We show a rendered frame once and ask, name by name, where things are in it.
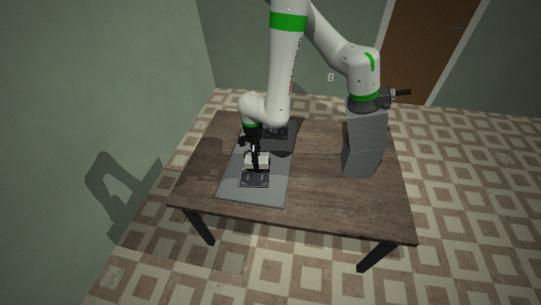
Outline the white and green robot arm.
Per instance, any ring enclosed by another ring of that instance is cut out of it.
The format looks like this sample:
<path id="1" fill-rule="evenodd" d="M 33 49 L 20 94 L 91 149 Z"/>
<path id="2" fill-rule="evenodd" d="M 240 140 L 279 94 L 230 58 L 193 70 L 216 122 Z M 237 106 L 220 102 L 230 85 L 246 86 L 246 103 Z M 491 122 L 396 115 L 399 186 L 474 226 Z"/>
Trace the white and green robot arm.
<path id="1" fill-rule="evenodd" d="M 380 53 L 373 47 L 347 41 L 311 0 L 264 1 L 270 5 L 268 84 L 266 97 L 248 91 L 238 99 L 245 134 L 255 136 L 266 126 L 279 129 L 288 123 L 291 88 L 303 34 L 328 66 L 346 77 L 350 94 L 347 108 L 352 113 L 367 115 L 380 108 L 390 109 L 395 96 L 411 94 L 411 89 L 380 87 Z"/>

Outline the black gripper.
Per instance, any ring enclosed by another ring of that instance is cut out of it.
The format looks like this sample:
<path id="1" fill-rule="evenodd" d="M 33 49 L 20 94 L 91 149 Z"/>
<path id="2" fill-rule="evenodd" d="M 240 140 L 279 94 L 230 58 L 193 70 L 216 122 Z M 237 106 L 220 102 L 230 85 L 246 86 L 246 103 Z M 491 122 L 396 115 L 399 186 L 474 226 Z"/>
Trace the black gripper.
<path id="1" fill-rule="evenodd" d="M 250 136 L 250 135 L 246 134 L 246 139 L 249 142 L 251 142 L 251 154 L 252 154 L 253 168 L 254 168 L 254 170 L 259 170 L 259 167 L 258 167 L 258 153 L 260 153 L 261 146 L 259 146 L 260 145 L 259 141 L 262 139 L 262 133 L 258 134 L 258 135 L 255 135 L 255 136 Z"/>

